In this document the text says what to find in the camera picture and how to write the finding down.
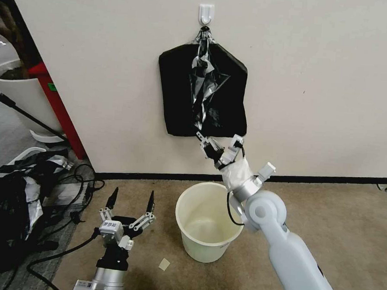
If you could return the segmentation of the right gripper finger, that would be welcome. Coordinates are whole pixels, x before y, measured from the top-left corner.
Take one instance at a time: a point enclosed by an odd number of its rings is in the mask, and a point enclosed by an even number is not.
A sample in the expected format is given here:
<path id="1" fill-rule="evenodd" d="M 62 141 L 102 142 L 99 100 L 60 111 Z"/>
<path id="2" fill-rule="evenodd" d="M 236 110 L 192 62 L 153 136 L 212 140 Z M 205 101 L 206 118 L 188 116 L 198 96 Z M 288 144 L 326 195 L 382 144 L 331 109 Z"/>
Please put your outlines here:
<path id="1" fill-rule="evenodd" d="M 203 150 L 206 150 L 210 146 L 208 137 L 203 136 L 200 131 L 196 132 L 196 137 L 199 139 L 201 148 Z"/>
<path id="2" fill-rule="evenodd" d="M 216 152 L 224 153 L 224 146 L 220 145 L 220 143 L 216 139 L 214 139 L 213 137 L 209 137 L 209 143 Z"/>

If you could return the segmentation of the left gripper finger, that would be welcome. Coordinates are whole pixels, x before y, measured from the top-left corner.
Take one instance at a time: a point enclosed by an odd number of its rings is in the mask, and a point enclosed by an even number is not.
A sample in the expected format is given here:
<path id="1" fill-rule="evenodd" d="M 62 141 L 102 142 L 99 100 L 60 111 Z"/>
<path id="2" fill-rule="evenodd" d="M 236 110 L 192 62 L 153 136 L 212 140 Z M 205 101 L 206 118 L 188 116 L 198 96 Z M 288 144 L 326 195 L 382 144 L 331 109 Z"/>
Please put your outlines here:
<path id="1" fill-rule="evenodd" d="M 100 208 L 99 215 L 102 220 L 102 226 L 106 226 L 109 223 L 117 223 L 117 221 L 112 218 L 112 210 L 116 203 L 117 195 L 118 195 L 118 187 L 116 187 L 110 197 L 107 199 L 107 203 L 104 208 Z"/>
<path id="2" fill-rule="evenodd" d="M 154 207 L 155 207 L 154 198 L 155 198 L 154 191 L 151 191 L 148 204 L 146 207 L 146 212 L 142 216 L 140 216 L 137 220 L 129 224 L 128 226 L 129 229 L 144 230 L 148 226 L 150 226 L 153 221 L 155 221 L 156 217 L 154 216 Z"/>

